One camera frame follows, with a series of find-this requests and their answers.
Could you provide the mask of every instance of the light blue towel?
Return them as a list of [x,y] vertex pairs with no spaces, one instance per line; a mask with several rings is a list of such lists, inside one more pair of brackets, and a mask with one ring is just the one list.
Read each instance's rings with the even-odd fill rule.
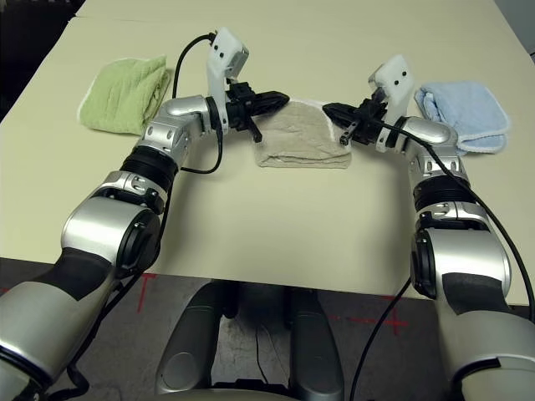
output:
[[478,82],[429,83],[415,93],[422,114],[453,127],[459,153],[497,153],[507,145],[509,117],[492,92]]

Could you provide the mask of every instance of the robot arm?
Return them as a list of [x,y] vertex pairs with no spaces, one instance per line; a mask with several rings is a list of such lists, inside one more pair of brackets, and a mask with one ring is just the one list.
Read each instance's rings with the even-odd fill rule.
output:
[[[407,159],[416,210],[411,281],[416,291],[435,301],[450,380],[467,401],[531,399],[535,325],[512,314],[506,304],[511,267],[485,210],[444,174],[425,146],[376,122],[384,119],[431,145],[442,164],[470,185],[456,153],[455,130],[402,116],[414,81],[401,56],[381,66],[370,82],[376,90],[358,108],[326,104],[324,112],[346,129],[343,145],[354,140]],[[392,110],[390,96],[396,100]]]
[[[247,50],[225,28],[214,43],[228,58],[209,69],[236,78]],[[158,257],[162,216],[190,143],[222,127],[254,130],[252,115],[288,102],[278,92],[255,94],[247,83],[234,82],[228,91],[223,85],[210,84],[217,99],[165,102],[120,169],[68,218],[53,268],[0,298],[0,399],[46,391],[75,357],[118,281],[141,274]],[[259,134],[253,132],[256,139]]]

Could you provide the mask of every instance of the white bracket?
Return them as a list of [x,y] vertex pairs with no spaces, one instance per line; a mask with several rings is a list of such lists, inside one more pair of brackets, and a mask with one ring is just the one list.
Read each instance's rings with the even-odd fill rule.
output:
[[228,132],[226,80],[237,81],[248,57],[249,51],[231,31],[223,27],[217,32],[208,54],[206,74],[208,95],[216,102],[223,134]]
[[[407,114],[407,106],[415,86],[415,80],[401,54],[397,54],[386,63],[381,64],[368,78],[368,83],[373,90],[383,89],[385,93],[385,101],[388,103],[384,118],[386,124],[393,125],[401,116]],[[389,129],[381,130],[375,143],[375,148],[379,152],[386,152],[386,138],[388,138],[389,133]]]

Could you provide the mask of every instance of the green towel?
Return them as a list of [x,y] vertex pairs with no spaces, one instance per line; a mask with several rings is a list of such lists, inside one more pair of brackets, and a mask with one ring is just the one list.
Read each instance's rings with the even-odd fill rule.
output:
[[154,116],[169,83],[166,56],[125,58],[106,65],[79,108],[86,127],[141,135]]

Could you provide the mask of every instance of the red tape mark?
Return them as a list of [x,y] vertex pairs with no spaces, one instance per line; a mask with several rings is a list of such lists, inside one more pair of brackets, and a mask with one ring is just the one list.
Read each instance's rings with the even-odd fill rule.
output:
[[143,308],[143,302],[145,302],[145,292],[147,289],[147,281],[150,278],[156,278],[156,274],[155,273],[143,273],[141,277],[143,277],[143,283],[141,284],[140,301],[137,304],[138,313],[141,313],[141,309]]
[[[391,295],[384,295],[382,296],[382,298],[392,301],[395,297]],[[392,318],[394,319],[394,321],[398,320],[398,310],[396,307],[392,309]],[[394,325],[393,329],[394,329],[394,335],[397,336],[399,334],[398,327]]]
[[[341,317],[339,315],[329,315],[328,318],[330,320],[340,321],[340,320],[347,320],[350,322],[355,323],[367,323],[367,324],[376,324],[377,319],[363,319],[361,317]],[[385,320],[383,324],[386,324],[388,326],[392,326],[394,329],[394,335],[397,336],[399,334],[398,327],[408,327],[409,323],[406,321],[398,320],[397,317],[397,311],[395,308],[392,310],[392,320]]]

